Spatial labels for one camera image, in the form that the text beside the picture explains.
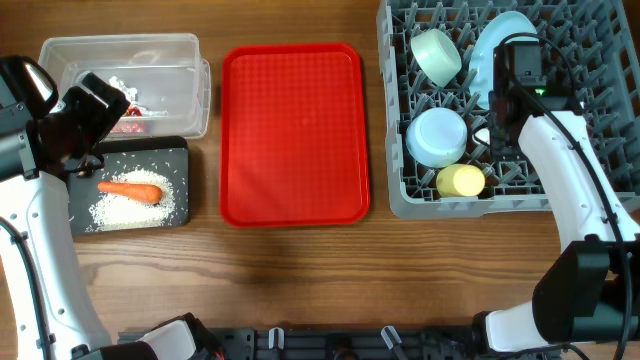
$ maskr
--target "yellow object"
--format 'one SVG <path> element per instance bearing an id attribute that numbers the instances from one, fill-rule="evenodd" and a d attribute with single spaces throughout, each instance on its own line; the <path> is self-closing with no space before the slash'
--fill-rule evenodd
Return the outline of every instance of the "yellow object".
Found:
<path id="1" fill-rule="evenodd" d="M 440 196 L 477 196 L 484 188 L 484 174 L 473 165 L 453 164 L 442 169 L 436 179 Z"/>

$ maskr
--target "white plate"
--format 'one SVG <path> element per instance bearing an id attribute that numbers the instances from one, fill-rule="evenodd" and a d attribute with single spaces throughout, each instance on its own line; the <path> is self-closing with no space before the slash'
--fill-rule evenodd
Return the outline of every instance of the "white plate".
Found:
<path id="1" fill-rule="evenodd" d="M 489 91 L 493 90 L 493 50 L 509 35 L 519 32 L 537 34 L 535 26 L 526 16 L 517 11 L 507 11 L 491 20 L 478 37 L 476 45 L 471 53 L 469 72 L 476 69 L 478 73 L 469 85 L 471 95 L 478 92 L 478 106 L 489 110 Z M 517 37 L 511 41 L 535 41 L 538 40 Z"/>

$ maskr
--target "red plastic tray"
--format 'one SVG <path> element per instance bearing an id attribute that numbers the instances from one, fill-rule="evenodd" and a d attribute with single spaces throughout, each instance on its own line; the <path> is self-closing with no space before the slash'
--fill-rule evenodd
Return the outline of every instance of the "red plastic tray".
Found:
<path id="1" fill-rule="evenodd" d="M 369 210 L 360 57 L 346 44 L 224 60 L 220 213 L 238 227 L 349 224 Z"/>

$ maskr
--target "carrot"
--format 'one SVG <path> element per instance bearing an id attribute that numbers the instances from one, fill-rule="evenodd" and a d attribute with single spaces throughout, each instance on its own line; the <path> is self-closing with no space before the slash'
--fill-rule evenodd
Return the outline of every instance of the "carrot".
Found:
<path id="1" fill-rule="evenodd" d="M 162 199 L 162 189 L 155 185 L 126 184 L 104 181 L 98 184 L 98 190 L 106 193 L 126 196 L 147 204 L 157 204 Z"/>

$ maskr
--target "gray dish rack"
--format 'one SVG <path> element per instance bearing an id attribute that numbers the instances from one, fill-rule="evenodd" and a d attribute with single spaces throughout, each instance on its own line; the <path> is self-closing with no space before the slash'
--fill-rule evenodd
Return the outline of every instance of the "gray dish rack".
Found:
<path id="1" fill-rule="evenodd" d="M 435 188 L 438 171 L 416 163 L 404 144 L 411 121 L 429 108 L 456 111 L 470 134 L 487 122 L 489 111 L 476 106 L 479 94 L 469 92 L 475 76 L 468 71 L 469 60 L 489 21 L 513 10 L 525 14 L 538 34 L 569 58 L 600 163 L 625 208 L 640 208 L 640 67 L 622 0 L 382 0 L 376 18 L 378 52 L 387 111 L 389 201 L 396 216 L 461 218 L 550 210 L 535 169 L 526 160 L 492 162 L 489 149 L 469 136 L 459 163 L 481 168 L 486 187 L 477 197 L 440 198 Z M 462 71 L 445 87 L 424 75 L 409 46 L 411 37 L 434 28 L 451 37 L 463 59 Z M 548 46 L 543 54 L 554 64 Z M 555 61 L 550 79 L 556 71 L 565 71 Z"/>

